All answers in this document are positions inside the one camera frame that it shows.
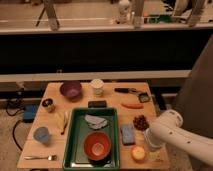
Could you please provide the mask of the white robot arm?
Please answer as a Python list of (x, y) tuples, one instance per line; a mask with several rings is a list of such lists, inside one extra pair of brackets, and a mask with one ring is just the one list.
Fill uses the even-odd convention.
[(182, 149), (200, 161), (213, 166), (213, 139), (181, 128), (182, 116), (175, 110), (164, 111), (144, 131), (145, 141), (151, 151), (157, 151), (165, 143)]

